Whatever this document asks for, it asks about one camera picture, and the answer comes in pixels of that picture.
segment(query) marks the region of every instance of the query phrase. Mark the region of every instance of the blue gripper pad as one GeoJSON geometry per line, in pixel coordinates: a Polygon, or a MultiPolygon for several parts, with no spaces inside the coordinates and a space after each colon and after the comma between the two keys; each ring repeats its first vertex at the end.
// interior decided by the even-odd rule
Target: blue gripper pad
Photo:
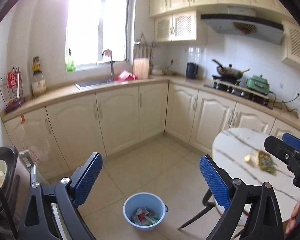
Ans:
{"type": "Polygon", "coordinates": [[[218,205],[227,209],[230,205],[228,188],[206,156],[200,158],[199,167],[218,205]]]}
{"type": "Polygon", "coordinates": [[[75,207],[78,207],[86,202],[87,197],[102,169],[102,164],[103,162],[101,154],[93,153],[85,165],[77,169],[78,174],[76,174],[76,171],[73,174],[73,176],[80,176],[74,185],[74,198],[72,199],[72,203],[75,207]]]}
{"type": "Polygon", "coordinates": [[[282,135],[282,141],[300,152],[300,139],[289,133],[282,135]]]}

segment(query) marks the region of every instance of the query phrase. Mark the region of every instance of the gas stove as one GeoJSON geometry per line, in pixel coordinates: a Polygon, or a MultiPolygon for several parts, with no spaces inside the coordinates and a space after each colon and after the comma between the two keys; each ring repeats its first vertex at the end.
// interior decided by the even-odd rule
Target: gas stove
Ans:
{"type": "Polygon", "coordinates": [[[224,78],[221,76],[212,76],[214,83],[211,85],[204,85],[205,87],[210,87],[213,89],[221,90],[226,93],[230,93],[236,95],[238,97],[245,98],[247,100],[251,100],[255,103],[258,103],[263,106],[268,106],[269,97],[267,95],[258,93],[251,89],[245,88],[240,85],[240,81],[234,80],[231,78],[224,78]]]}

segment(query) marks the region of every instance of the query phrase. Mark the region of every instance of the screw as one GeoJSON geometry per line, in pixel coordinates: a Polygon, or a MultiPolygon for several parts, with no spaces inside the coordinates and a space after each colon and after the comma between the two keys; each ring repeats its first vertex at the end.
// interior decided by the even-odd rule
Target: screw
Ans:
{"type": "Polygon", "coordinates": [[[61,180],[61,183],[62,183],[62,184],[67,184],[69,181],[70,181],[69,178],[63,178],[63,179],[61,180]]]}
{"type": "Polygon", "coordinates": [[[38,187],[39,185],[40,185],[39,182],[34,182],[34,183],[31,184],[31,187],[36,188],[36,187],[38,187]]]}
{"type": "Polygon", "coordinates": [[[234,184],[236,185],[240,185],[242,183],[242,180],[241,179],[233,179],[232,180],[234,184]]]}
{"type": "Polygon", "coordinates": [[[265,187],[272,188],[272,185],[269,182],[265,182],[265,187]]]}

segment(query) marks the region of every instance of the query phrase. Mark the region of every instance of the cutting board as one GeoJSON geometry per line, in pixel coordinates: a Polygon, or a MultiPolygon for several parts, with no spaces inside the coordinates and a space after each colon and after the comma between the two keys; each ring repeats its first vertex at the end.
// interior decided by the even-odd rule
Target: cutting board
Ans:
{"type": "Polygon", "coordinates": [[[138,79],[147,79],[149,77],[149,58],[136,58],[133,60],[133,74],[138,79]]]}

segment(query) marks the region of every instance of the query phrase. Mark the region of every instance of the faucet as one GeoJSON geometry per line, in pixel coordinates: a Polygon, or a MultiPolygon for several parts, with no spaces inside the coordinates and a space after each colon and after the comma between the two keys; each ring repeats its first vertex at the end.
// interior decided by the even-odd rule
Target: faucet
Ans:
{"type": "Polygon", "coordinates": [[[109,49],[106,49],[102,52],[102,56],[111,57],[111,71],[110,71],[110,81],[114,81],[114,69],[113,69],[113,60],[112,60],[112,51],[109,49]]]}

